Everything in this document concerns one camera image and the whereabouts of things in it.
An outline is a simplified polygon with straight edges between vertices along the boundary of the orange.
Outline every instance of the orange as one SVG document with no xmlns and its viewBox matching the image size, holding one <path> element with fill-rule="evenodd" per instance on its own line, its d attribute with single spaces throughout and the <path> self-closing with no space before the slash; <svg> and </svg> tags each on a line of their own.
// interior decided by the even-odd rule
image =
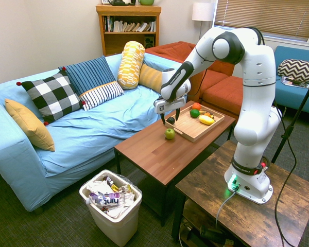
<svg viewBox="0 0 309 247">
<path fill-rule="evenodd" d="M 200 111 L 201 105 L 200 105 L 199 103 L 194 103 L 194 104 L 192 105 L 192 109 L 196 109 L 196 110 L 199 110 L 199 111 Z"/>
</svg>

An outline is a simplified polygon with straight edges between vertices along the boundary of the black pole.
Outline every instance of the black pole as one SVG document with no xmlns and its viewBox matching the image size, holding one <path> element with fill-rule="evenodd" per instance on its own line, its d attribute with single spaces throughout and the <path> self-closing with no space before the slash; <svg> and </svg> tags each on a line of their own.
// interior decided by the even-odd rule
<svg viewBox="0 0 309 247">
<path fill-rule="evenodd" d="M 296 112 L 296 114 L 295 114 L 295 116 L 294 116 L 292 122 L 291 122 L 290 125 L 286 128 L 285 133 L 281 136 L 283 139 L 282 139 L 282 141 L 280 142 L 279 147 L 278 147 L 276 153 L 274 154 L 274 156 L 273 156 L 273 158 L 272 158 L 272 160 L 271 160 L 272 163 L 275 163 L 275 162 L 276 162 L 276 159 L 278 158 L 278 155 L 279 155 L 280 152 L 282 151 L 282 149 L 283 149 L 283 147 L 284 147 L 284 145 L 285 145 L 285 142 L 287 141 L 287 139 L 288 139 L 288 138 L 290 137 L 290 135 L 292 134 L 292 131 L 293 131 L 293 129 L 294 129 L 294 124 L 295 124 L 295 122 L 298 120 L 299 115 L 300 115 L 300 113 L 302 112 L 302 109 L 303 109 L 305 103 L 307 102 L 308 98 L 309 98 L 309 89 L 308 89 L 307 93 L 305 94 L 305 96 L 304 96 L 304 98 L 303 98 L 303 100 L 302 100 L 302 102 L 301 102 L 301 104 L 300 104 L 300 106 L 299 106 L 299 108 L 298 108 L 298 110 L 297 110 L 297 112 Z"/>
</svg>

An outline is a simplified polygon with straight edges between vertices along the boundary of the orange couch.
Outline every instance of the orange couch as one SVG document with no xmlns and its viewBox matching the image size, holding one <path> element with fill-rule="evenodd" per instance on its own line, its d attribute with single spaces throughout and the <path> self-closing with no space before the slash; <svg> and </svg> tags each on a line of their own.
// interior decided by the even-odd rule
<svg viewBox="0 0 309 247">
<path fill-rule="evenodd" d="M 195 44 L 179 41 L 148 48 L 145 52 L 183 63 L 194 47 Z M 200 102 L 238 119 L 243 100 L 243 81 L 232 76 L 233 70 L 233 64 L 215 61 L 206 71 L 191 77 L 188 101 Z"/>
</svg>

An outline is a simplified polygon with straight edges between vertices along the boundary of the rustic wooden table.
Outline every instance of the rustic wooden table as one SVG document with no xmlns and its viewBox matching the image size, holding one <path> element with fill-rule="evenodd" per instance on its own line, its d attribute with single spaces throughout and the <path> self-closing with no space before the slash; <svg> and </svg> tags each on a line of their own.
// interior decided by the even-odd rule
<svg viewBox="0 0 309 247">
<path fill-rule="evenodd" d="M 230 165 L 235 148 L 235 143 L 227 141 L 176 185 L 180 193 L 175 207 L 172 231 L 174 239 L 178 238 L 186 198 L 215 219 L 223 201 L 232 194 L 227 189 L 224 173 Z M 223 206 L 218 219 L 220 225 L 246 246 L 283 246 L 274 218 L 274 206 L 288 173 L 271 163 L 266 171 L 273 186 L 271 199 L 263 205 L 257 205 L 235 195 Z M 309 182 L 292 174 L 278 203 L 279 224 L 292 245 L 298 246 L 308 219 Z"/>
<path fill-rule="evenodd" d="M 193 102 L 189 101 L 185 108 L 192 104 Z M 176 134 L 174 139 L 167 140 L 164 135 L 167 127 L 158 120 L 114 147 L 117 172 L 121 174 L 119 155 L 122 154 L 164 186 L 164 191 L 161 193 L 161 208 L 159 210 L 153 208 L 161 216 L 161 224 L 164 225 L 166 193 L 170 183 L 227 128 L 232 126 L 234 121 L 234 118 L 225 115 L 224 121 L 193 143 L 179 134 Z"/>
</svg>

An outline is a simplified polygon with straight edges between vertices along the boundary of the window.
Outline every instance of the window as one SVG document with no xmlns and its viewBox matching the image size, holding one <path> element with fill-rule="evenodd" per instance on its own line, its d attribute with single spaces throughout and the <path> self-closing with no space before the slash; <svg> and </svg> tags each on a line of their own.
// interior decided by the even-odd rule
<svg viewBox="0 0 309 247">
<path fill-rule="evenodd" d="M 269 36 L 307 41 L 309 0 L 218 0 L 215 25 L 252 26 Z"/>
</svg>

